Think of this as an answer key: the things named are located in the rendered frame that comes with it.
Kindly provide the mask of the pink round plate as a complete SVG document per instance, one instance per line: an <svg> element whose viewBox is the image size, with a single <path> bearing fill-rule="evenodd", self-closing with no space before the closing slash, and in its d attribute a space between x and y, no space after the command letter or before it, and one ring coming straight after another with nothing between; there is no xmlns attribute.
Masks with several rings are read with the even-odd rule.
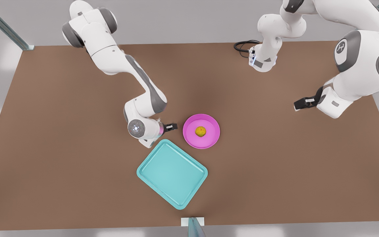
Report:
<svg viewBox="0 0 379 237"><path fill-rule="evenodd" d="M195 114L184 123L183 136L190 146L197 149L207 149L219 140L220 127L210 115Z"/></svg>

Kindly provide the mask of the turquoise rectangular tray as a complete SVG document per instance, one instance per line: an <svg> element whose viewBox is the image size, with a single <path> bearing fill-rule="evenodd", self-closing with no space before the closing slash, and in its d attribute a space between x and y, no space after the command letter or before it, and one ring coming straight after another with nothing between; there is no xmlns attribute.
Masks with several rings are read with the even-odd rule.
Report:
<svg viewBox="0 0 379 237"><path fill-rule="evenodd" d="M208 176L204 165L167 139L159 141L136 173L178 210L186 208Z"/></svg>

